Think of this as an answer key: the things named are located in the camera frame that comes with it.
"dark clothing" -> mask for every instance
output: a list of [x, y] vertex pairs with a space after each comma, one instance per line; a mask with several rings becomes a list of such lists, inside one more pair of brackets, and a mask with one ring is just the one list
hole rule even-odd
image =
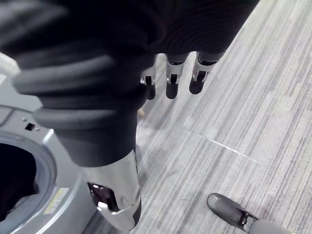
[[160, 52], [225, 51], [258, 0], [0, 0], [0, 51], [38, 96], [39, 124], [72, 160], [102, 166], [135, 146], [140, 74]]

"washing machine door opening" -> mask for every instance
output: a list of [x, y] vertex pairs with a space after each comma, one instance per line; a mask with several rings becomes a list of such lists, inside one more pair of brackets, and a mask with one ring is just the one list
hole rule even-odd
[[0, 222], [28, 196], [39, 193], [34, 156], [19, 147], [0, 143]]

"warning label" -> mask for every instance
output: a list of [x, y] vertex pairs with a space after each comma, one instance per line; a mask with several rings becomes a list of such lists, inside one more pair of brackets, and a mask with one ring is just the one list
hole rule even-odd
[[44, 215], [53, 214], [58, 208], [59, 204], [62, 202], [63, 198], [66, 196], [69, 188], [59, 188], [52, 201], [49, 203], [47, 209], [43, 212]]

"gray carpet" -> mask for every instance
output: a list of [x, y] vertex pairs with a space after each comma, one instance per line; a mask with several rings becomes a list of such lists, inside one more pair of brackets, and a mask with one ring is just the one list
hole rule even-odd
[[[312, 228], [312, 1], [262, 0], [203, 92], [157, 97], [139, 121], [142, 217], [131, 234], [238, 234], [214, 216], [222, 193], [298, 234]], [[119, 234], [99, 215], [84, 234]]]

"small hole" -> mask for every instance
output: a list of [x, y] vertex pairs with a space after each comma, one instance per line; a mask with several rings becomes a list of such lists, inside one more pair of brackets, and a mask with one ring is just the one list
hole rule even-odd
[[146, 84], [147, 85], [151, 85], [152, 84], [152, 77], [151, 76], [146, 76], [145, 80], [146, 80]]
[[27, 126], [25, 127], [26, 130], [32, 131], [35, 128], [35, 125], [32, 123], [28, 123]]
[[177, 74], [171, 74], [171, 80], [170, 80], [170, 82], [173, 83], [173, 84], [175, 84], [176, 81], [177, 81]]
[[205, 78], [206, 72], [205, 71], [199, 71], [197, 80], [202, 81]]

